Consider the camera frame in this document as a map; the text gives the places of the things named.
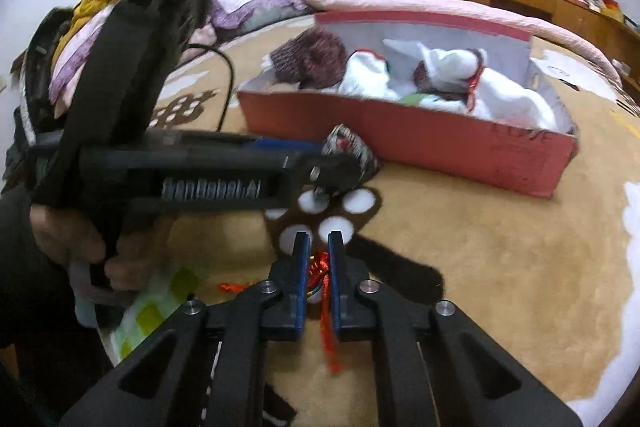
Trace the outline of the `person left hand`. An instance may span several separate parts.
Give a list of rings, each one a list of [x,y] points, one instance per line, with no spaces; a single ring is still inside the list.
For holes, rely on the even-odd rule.
[[[99,263],[115,291],[141,291],[163,263],[175,218],[160,216],[150,228],[122,235],[117,254],[106,259],[106,246],[96,228],[79,213],[32,205],[29,210],[32,233],[40,251],[61,265],[72,261]]]

